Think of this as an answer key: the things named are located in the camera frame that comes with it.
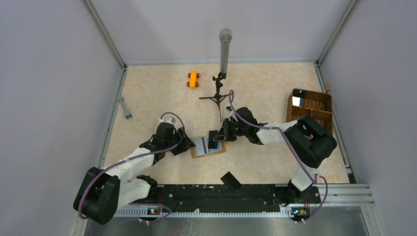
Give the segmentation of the silver card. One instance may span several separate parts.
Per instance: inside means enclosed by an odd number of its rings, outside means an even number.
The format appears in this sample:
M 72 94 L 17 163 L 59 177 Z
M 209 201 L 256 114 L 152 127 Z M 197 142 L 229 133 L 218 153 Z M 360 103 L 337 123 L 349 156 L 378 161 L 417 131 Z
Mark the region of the silver card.
M 198 137 L 194 140 L 195 143 L 195 155 L 204 156 L 209 154 L 208 137 Z

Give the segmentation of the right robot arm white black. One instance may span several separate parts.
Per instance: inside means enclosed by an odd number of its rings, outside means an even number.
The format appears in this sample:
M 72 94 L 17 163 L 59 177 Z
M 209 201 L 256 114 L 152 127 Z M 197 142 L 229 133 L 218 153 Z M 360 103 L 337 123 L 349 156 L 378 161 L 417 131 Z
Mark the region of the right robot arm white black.
M 287 123 L 258 123 L 247 107 L 233 110 L 223 120 L 218 131 L 210 132 L 210 142 L 234 142 L 244 136 L 256 145 L 285 143 L 298 162 L 298 169 L 291 178 L 289 198 L 301 203 L 308 197 L 308 187 L 316 183 L 317 169 L 337 147 L 337 141 L 311 115 Z

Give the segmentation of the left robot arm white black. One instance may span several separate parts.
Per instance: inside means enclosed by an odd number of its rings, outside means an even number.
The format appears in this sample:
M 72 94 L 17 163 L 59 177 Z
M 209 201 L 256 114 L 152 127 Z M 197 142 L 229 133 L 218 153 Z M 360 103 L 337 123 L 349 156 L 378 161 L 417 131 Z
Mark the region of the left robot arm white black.
M 156 181 L 140 175 L 140 171 L 155 165 L 167 152 L 182 154 L 196 145 L 184 127 L 175 128 L 162 121 L 156 133 L 139 145 L 130 155 L 104 169 L 90 168 L 75 197 L 73 208 L 82 219 L 107 224 L 116 211 L 135 200 L 152 203 L 157 199 Z

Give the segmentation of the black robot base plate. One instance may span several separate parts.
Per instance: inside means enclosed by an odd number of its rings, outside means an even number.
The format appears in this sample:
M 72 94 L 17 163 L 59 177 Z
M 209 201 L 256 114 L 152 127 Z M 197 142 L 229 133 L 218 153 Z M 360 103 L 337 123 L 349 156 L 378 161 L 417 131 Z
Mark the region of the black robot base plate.
M 299 204 L 307 207 L 319 204 L 319 190 L 310 186 L 300 192 L 288 184 L 242 184 L 237 192 L 225 184 L 151 184 L 150 193 L 138 204 L 160 204 L 172 212 L 199 209 L 209 213 L 278 212 L 282 207 Z

